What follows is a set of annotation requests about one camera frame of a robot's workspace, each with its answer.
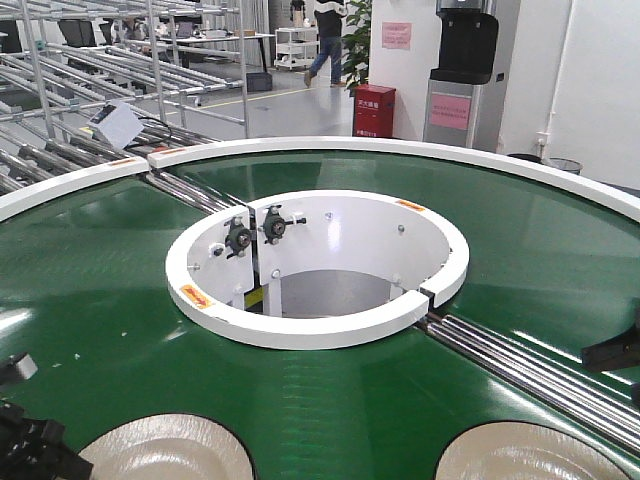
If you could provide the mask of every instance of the green conveyor belt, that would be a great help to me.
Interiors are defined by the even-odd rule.
[[[468,280],[442,310],[525,334],[541,351],[544,342],[575,355],[620,333],[638,303],[640,227],[533,182],[357,152],[247,155],[174,171],[244,200],[348,188],[422,203],[471,248]],[[8,399],[64,423],[77,449],[145,415],[211,417],[238,434],[263,480],[428,479],[456,435],[497,420],[590,437],[640,479],[637,458],[416,329],[349,349],[283,352],[191,323],[169,297],[164,259],[202,217],[124,179],[1,223],[0,352],[28,350],[40,367]],[[618,373],[640,381],[638,369]]]
[[[245,200],[344,188],[425,205],[458,227],[471,252],[465,284],[442,311],[536,348],[548,344],[579,358],[582,347],[631,327],[640,307],[640,225],[533,181],[438,160],[346,151],[245,155],[174,172]],[[640,368],[616,373],[640,381]]]

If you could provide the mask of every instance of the black clamp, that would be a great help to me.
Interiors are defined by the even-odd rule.
[[[227,255],[227,258],[244,256],[244,251],[251,245],[251,230],[243,225],[242,217],[234,217],[226,222],[226,225],[229,225],[229,233],[224,244],[232,252]]]
[[[88,480],[93,465],[62,442],[55,420],[24,418],[18,405],[0,405],[0,478],[3,480]]]
[[[264,243],[276,245],[280,241],[280,239],[282,239],[284,232],[287,229],[287,225],[307,223],[306,218],[286,221],[280,215],[280,208],[282,208],[282,205],[272,205],[269,207],[267,216],[265,217],[264,223],[262,224],[262,231],[264,232],[265,237],[267,237],[267,240]]]
[[[37,371],[38,367],[27,352],[11,355],[0,361],[0,387],[28,380]]]
[[[590,372],[620,370],[640,365],[640,308],[635,312],[635,324],[609,340],[585,347],[581,351],[582,365]],[[640,407],[640,384],[631,387],[632,401]]]

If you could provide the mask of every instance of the red fire extinguisher box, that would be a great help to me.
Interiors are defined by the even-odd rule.
[[[353,136],[391,138],[396,89],[358,85],[354,90]]]

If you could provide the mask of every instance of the gray trash can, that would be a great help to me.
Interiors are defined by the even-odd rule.
[[[566,158],[543,158],[542,164],[547,167],[557,168],[567,173],[574,173],[580,175],[582,171],[582,164],[574,160],[568,160]]]

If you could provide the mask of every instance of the white cart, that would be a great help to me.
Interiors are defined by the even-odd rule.
[[[318,52],[316,27],[287,27],[276,30],[276,69],[308,68]]]

